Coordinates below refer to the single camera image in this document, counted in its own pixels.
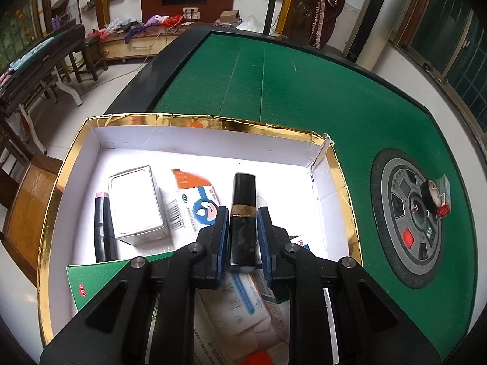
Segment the silver bolt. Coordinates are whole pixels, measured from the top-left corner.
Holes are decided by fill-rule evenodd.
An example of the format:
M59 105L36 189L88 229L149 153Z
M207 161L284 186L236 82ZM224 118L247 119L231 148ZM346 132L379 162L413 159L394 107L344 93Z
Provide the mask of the silver bolt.
M299 244L296 244L296 243L287 243L284 246L284 248L288 252L298 252L298 250L300 249L300 245Z
M130 266L132 266L134 269L142 268L143 265L145 265L145 259L141 256L136 256L132 261L130 261Z
M354 260L354 258L350 258L349 256L346 256L342 259L342 265L345 266L345 268L354 268L357 262Z
M203 245L201 243L191 243L187 246L189 252L200 252L203 250Z

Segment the black tape roll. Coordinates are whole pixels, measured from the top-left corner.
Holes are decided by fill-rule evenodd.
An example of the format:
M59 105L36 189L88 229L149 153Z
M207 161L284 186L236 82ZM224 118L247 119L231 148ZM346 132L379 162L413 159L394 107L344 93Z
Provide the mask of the black tape roll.
M432 212L436 213L438 207L440 206L439 204L435 204L433 200L433 196L431 194L431 191L429 189L429 183L432 183L434 187L436 188L436 184L430 180L427 179L424 183L421 184L420 189L421 189L421 197L423 198L423 202L425 203L426 208Z

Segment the gold-trimmed box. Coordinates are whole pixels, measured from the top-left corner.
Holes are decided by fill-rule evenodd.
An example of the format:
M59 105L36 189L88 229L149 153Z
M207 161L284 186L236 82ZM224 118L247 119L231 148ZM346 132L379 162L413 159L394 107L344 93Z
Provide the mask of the gold-trimmed box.
M338 260L350 255L362 261L352 202L326 134L217 116L88 118L59 172L44 221L37 286L46 344L75 314L66 266L94 263L95 194L104 191L108 176L146 164L162 190L171 190L171 168L204 176L227 207L234 174L254 174L258 204L269 207L275 225L289 235L305 234L316 256ZM120 258L193 241L165 240L155 248L119 243Z

